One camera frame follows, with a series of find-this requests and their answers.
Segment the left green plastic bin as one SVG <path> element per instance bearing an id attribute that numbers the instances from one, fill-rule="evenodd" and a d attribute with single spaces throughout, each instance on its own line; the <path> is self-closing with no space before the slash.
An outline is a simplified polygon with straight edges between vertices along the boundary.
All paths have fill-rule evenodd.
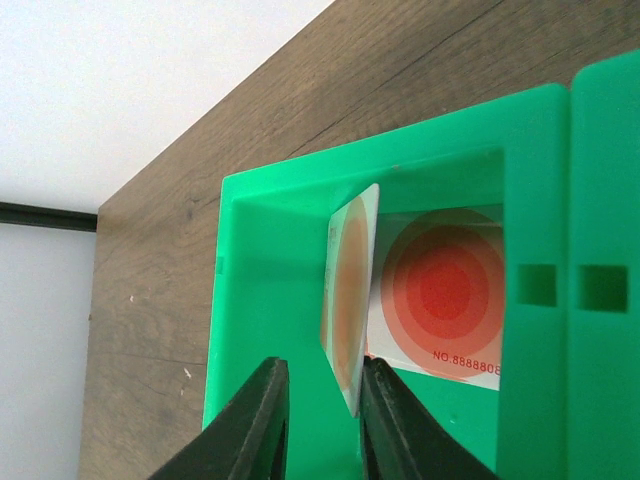
<path id="1" fill-rule="evenodd" d="M 290 372 L 291 479 L 361 475 L 344 394 L 359 274 L 325 282 L 333 214 L 378 193 L 365 351 L 504 479 L 564 479 L 569 94 L 546 85 L 226 177 L 210 422 L 266 357 Z"/>

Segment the red circles credit card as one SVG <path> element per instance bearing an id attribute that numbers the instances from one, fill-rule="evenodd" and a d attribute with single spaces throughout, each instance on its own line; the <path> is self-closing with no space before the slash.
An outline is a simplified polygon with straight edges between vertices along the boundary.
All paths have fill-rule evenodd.
<path id="1" fill-rule="evenodd" d="M 330 218 L 320 340 L 349 414 L 359 413 L 380 187 Z"/>

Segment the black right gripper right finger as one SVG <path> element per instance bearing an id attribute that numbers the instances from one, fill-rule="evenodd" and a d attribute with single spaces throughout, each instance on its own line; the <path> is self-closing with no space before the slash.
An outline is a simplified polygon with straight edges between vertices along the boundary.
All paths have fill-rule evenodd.
<path id="1" fill-rule="evenodd" d="M 365 479 L 495 479 L 451 437 L 391 366 L 364 359 L 360 438 Z"/>

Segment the right green plastic bin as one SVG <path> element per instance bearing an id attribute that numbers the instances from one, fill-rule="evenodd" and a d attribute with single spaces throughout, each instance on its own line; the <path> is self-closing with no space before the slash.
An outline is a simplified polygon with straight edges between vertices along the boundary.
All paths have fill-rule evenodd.
<path id="1" fill-rule="evenodd" d="M 571 88 L 568 464 L 639 476 L 639 53 Z"/>

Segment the green plastic bin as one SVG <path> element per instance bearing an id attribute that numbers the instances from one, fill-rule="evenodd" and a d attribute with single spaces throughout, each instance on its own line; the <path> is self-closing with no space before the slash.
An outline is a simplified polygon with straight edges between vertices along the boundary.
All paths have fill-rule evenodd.
<path id="1" fill-rule="evenodd" d="M 639 476 L 639 53 L 571 88 L 568 464 Z"/>
<path id="2" fill-rule="evenodd" d="M 325 282 L 333 214 L 378 193 L 365 351 L 504 479 L 564 479 L 569 94 L 546 85 L 226 177 L 210 422 L 266 357 L 290 372 L 291 479 L 361 475 L 344 394 L 359 274 Z"/>

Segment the red circles card stack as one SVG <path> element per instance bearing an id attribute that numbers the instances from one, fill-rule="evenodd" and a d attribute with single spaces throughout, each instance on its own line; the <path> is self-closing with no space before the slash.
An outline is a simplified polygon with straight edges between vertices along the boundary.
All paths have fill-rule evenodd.
<path id="1" fill-rule="evenodd" d="M 366 352 L 497 390 L 505 313 L 499 205 L 378 218 Z"/>

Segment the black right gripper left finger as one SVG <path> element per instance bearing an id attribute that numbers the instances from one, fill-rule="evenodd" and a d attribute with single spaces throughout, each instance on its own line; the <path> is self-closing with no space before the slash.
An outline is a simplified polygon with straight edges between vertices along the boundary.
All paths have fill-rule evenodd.
<path id="1" fill-rule="evenodd" d="M 283 479 L 289 434 L 289 370 L 266 358 L 215 419 L 153 479 Z"/>

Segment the black frame post left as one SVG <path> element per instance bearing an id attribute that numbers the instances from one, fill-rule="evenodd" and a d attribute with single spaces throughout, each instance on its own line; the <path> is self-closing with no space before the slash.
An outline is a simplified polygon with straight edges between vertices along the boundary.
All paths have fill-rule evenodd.
<path id="1" fill-rule="evenodd" d="M 82 232 L 95 232 L 98 222 L 96 214 L 6 202 L 0 214 L 3 224 Z"/>

